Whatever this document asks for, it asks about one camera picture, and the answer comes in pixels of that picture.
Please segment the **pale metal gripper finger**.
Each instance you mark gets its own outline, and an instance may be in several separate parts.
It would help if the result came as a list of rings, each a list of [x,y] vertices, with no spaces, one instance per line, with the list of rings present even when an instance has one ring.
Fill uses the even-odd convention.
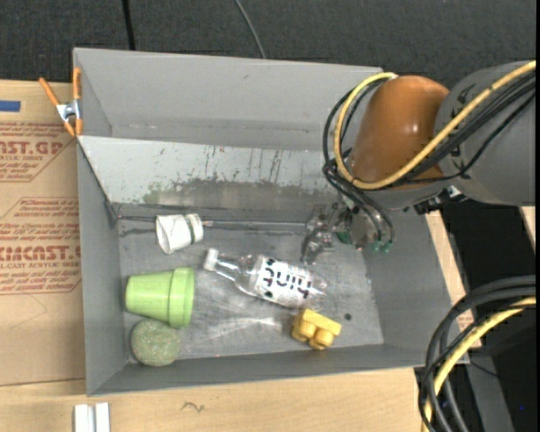
[[[315,264],[318,257],[334,248],[330,233],[311,233],[301,244],[301,261],[304,264]]]
[[[338,204],[317,204],[313,207],[306,222],[306,230],[310,234],[316,232],[333,232],[340,219]]]

